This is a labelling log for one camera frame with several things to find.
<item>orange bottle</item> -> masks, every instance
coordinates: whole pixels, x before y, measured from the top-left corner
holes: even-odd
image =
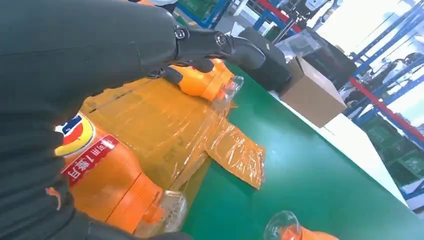
[[[67,176],[70,191],[77,209],[92,218],[119,227],[129,233],[142,226],[138,235],[169,220],[171,210],[179,207],[179,215],[185,214],[184,196],[164,191],[154,184],[140,167],[136,156],[118,139],[94,125],[78,113],[67,123],[56,127],[64,135],[63,146],[56,155],[64,156],[66,166],[62,174]],[[161,205],[166,196],[175,200]],[[178,230],[181,217],[171,217],[165,232]]]
[[[263,233],[264,240],[338,240],[338,238],[320,231],[310,231],[299,224],[291,211],[275,214]]]

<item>logo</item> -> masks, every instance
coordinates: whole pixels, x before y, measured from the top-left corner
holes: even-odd
[[[63,145],[55,150],[57,156],[68,156],[84,150],[96,135],[93,124],[80,113],[57,126],[55,131],[63,134]]]

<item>plastic wrap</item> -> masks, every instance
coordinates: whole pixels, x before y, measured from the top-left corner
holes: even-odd
[[[207,153],[259,188],[264,149],[226,120],[235,92],[226,91],[228,96],[211,104],[163,79],[141,79],[88,98],[81,111],[127,145],[147,176],[164,189],[181,187]]]
[[[275,46],[285,55],[286,63],[290,62],[294,57],[304,57],[321,48],[320,42],[315,40],[308,29],[295,34],[287,39],[280,41]]]

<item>black case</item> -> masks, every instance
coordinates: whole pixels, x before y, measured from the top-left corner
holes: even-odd
[[[265,90],[280,92],[291,78],[284,53],[251,27],[240,32],[238,36],[252,41],[266,57],[265,62],[258,69],[252,70],[243,67],[241,69]]]

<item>blue metal rack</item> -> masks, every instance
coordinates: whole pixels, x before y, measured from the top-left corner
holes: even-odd
[[[417,3],[413,10],[406,12],[402,15],[400,22],[395,22],[387,30],[385,30],[380,36],[378,36],[374,41],[372,41],[368,46],[364,48],[360,53],[355,56],[355,59],[359,59],[366,52],[368,52],[372,47],[374,47],[379,41],[381,41],[388,33],[390,33],[396,26],[398,26],[401,22],[405,21],[405,24],[402,28],[396,33],[396,35],[389,40],[382,48],[380,48],[377,52],[375,52],[372,56],[370,56],[363,64],[361,64],[353,76],[356,76],[364,71],[366,71],[372,62],[374,62],[379,56],[385,53],[390,47],[392,47],[395,43],[397,43],[401,38],[403,38],[406,34],[408,34],[411,30],[413,30],[418,24],[424,21],[424,11],[423,11],[423,3],[424,0]]]
[[[381,41],[385,36],[387,36],[391,31],[393,31],[397,26],[402,25],[400,30],[395,34],[395,36],[390,39],[381,49],[376,51],[372,56],[368,57],[368,59],[361,64],[357,71],[354,73],[354,77],[358,75],[359,73],[362,73],[366,71],[370,64],[375,61],[379,56],[381,56],[383,53],[385,53],[387,50],[389,50],[390,47],[392,47],[397,41],[399,41],[403,36],[408,34],[412,29],[414,29],[418,24],[424,21],[424,0],[421,0],[416,5],[414,5],[408,12],[406,12],[404,15],[402,15],[398,20],[396,20],[392,25],[390,25],[383,33],[381,33],[375,40],[373,40],[368,46],[366,46],[362,51],[360,51],[357,55],[354,56],[354,60],[359,60],[361,57],[363,57],[369,50],[371,50],[379,41]],[[404,70],[396,74],[393,78],[388,80],[385,84],[377,88],[372,94],[374,96],[379,96],[381,92],[392,83],[395,83],[400,77],[405,75],[406,73],[410,72],[411,70],[421,66],[424,64],[424,58],[417,60],[414,64],[409,65]],[[416,79],[415,81],[409,82],[407,85],[402,87],[398,92],[391,95],[387,99],[384,99],[383,103],[387,106],[388,104],[394,102],[396,99],[403,96],[405,93],[407,93],[412,88],[416,87],[418,84],[420,84],[422,81],[424,81],[424,77],[420,77],[419,79]],[[383,115],[385,115],[395,126],[397,126],[399,129],[403,130],[405,135],[417,143],[422,149],[424,149],[424,142],[422,140],[419,140],[417,136],[409,132],[408,129],[403,127],[402,124],[399,122],[396,122],[394,119],[392,119],[390,116],[385,114],[379,107],[377,107],[375,104],[373,104],[373,109],[366,112],[365,114],[362,114],[363,110],[367,105],[369,105],[371,101],[368,98],[364,98],[363,100],[359,101],[357,104],[354,104],[352,107],[348,108],[344,114],[346,116],[352,115],[355,111],[358,111],[359,108],[362,108],[360,111],[358,111],[353,117],[352,121],[356,123],[357,125],[361,125],[373,116],[377,114],[378,112],[381,112]]]
[[[423,57],[423,58],[420,58],[420,59],[418,59],[418,60],[416,60],[413,64],[411,64],[411,65],[407,66],[405,69],[403,69],[402,71],[400,71],[399,73],[397,73],[394,77],[392,77],[391,79],[389,79],[389,80],[388,80],[387,82],[385,82],[383,85],[381,85],[381,86],[379,86],[377,89],[375,89],[375,90],[374,90],[374,92],[373,92],[373,95],[374,95],[374,96],[379,96],[379,95],[382,93],[382,91],[383,91],[386,87],[388,87],[389,85],[391,85],[391,84],[395,83],[395,82],[396,82],[399,78],[403,77],[406,73],[409,73],[409,72],[410,72],[410,71],[412,71],[413,69],[415,69],[415,68],[417,68],[417,67],[419,67],[419,66],[422,66],[423,64],[424,64],[424,57]],[[365,107],[365,106],[367,106],[367,105],[368,105],[368,104],[370,104],[370,103],[371,103],[371,101],[370,101],[369,99],[364,98],[364,99],[360,100],[358,103],[356,103],[354,106],[352,106],[352,107],[350,107],[350,108],[346,109],[346,110],[344,111],[344,113],[345,113],[346,115],[351,115],[351,114],[352,114],[353,112],[355,112],[358,108]],[[361,113],[362,113],[362,112],[358,112],[355,116],[353,116],[353,117],[352,117],[352,119],[353,119],[353,120],[357,119]]]
[[[360,60],[362,57],[367,57],[365,54],[369,52],[378,42],[380,42],[382,39],[384,39],[390,32],[392,32],[396,27],[401,26],[400,30],[393,36],[392,39],[390,39],[381,49],[376,51],[372,56],[367,57],[365,62],[361,64],[357,71],[354,73],[354,77],[356,77],[358,74],[365,72],[369,69],[370,64],[375,61],[378,57],[380,57],[382,54],[384,54],[387,50],[389,50],[396,42],[398,42],[401,38],[403,38],[406,34],[408,34],[412,29],[414,29],[418,24],[424,21],[424,0],[421,0],[416,5],[414,5],[408,12],[406,12],[404,15],[402,15],[398,20],[396,20],[392,25],[390,25],[385,31],[383,31],[376,39],[374,39],[368,46],[366,46],[362,51],[360,51],[357,55],[353,56],[353,60],[357,61]],[[415,70],[417,68],[421,68],[424,65],[424,57],[418,59],[414,62],[414,64],[409,65],[402,71],[400,71],[398,74],[396,74],[394,77],[389,79],[387,82],[385,82],[382,86],[378,87],[372,95],[372,96],[380,96],[381,93],[386,89],[386,87],[392,85],[393,83],[396,83],[396,81],[403,77],[406,73],[409,73],[412,70]],[[393,125],[395,125],[397,128],[401,129],[404,134],[414,143],[416,143],[423,151],[424,151],[424,141],[423,138],[420,137],[418,134],[413,134],[413,129],[411,129],[411,126],[407,123],[402,123],[400,120],[396,121],[394,117],[395,115],[390,114],[390,112],[383,111],[380,107],[387,106],[397,99],[399,99],[401,96],[406,94],[411,89],[415,88],[419,84],[424,82],[424,75],[420,76],[419,78],[415,80],[410,80],[405,86],[401,86],[401,88],[395,92],[394,94],[385,97],[382,100],[382,105],[380,106],[380,103],[376,101],[374,98],[372,102],[369,98],[364,98],[363,100],[359,101],[357,104],[353,105],[352,107],[348,108],[344,113],[346,116],[352,115],[355,111],[355,115],[352,118],[352,121],[356,123],[358,126],[363,125],[366,121],[370,120],[372,117],[374,117],[377,113],[383,114]],[[362,114],[366,106],[372,103],[372,109],[368,112]],[[415,188],[415,190],[411,193],[406,193],[401,187],[399,188],[400,192],[402,193],[405,200],[414,198],[416,196],[419,196],[421,194],[424,194],[424,180],[418,185],[418,187]]]
[[[271,5],[277,6],[277,4],[280,2],[280,0],[270,0]],[[284,29],[286,27],[286,23],[283,22],[281,19],[279,19],[274,13],[272,13],[267,8],[264,9],[262,15],[257,19],[257,21],[253,25],[253,29],[256,31],[259,31],[259,29],[262,27],[262,25],[265,23],[266,20],[271,20],[277,26],[281,29]],[[287,33],[289,36],[293,36],[296,34],[296,32],[293,29],[290,29]]]
[[[407,93],[408,91],[412,90],[413,88],[415,88],[416,86],[418,86],[422,82],[424,82],[424,75],[421,76],[420,78],[414,80],[414,81],[408,82],[399,91],[397,91],[393,95],[389,96],[387,99],[384,99],[383,100],[383,103],[385,105],[389,105],[389,104],[393,103],[398,98],[402,97],[405,93]],[[369,110],[368,112],[366,112],[362,116],[358,117],[354,122],[356,123],[356,125],[361,126],[366,121],[368,121],[371,118],[373,118],[378,112],[379,112],[378,109],[373,106],[373,109]]]
[[[404,15],[399,17],[396,21],[394,21],[386,30],[384,30],[376,39],[374,39],[368,46],[366,46],[362,51],[360,51],[355,57],[353,57],[353,61],[359,60],[362,56],[373,48],[378,42],[380,42],[385,36],[387,36],[391,31],[393,31],[397,26],[399,26],[408,16],[415,15],[420,11],[422,7],[422,3],[424,0],[413,6],[409,11],[407,11]]]
[[[187,15],[187,17],[195,21],[200,27],[213,29],[218,23],[218,16],[227,10],[230,5],[229,3],[231,3],[231,0],[218,0],[212,12],[206,18],[199,18],[182,4],[178,4],[177,8]]]

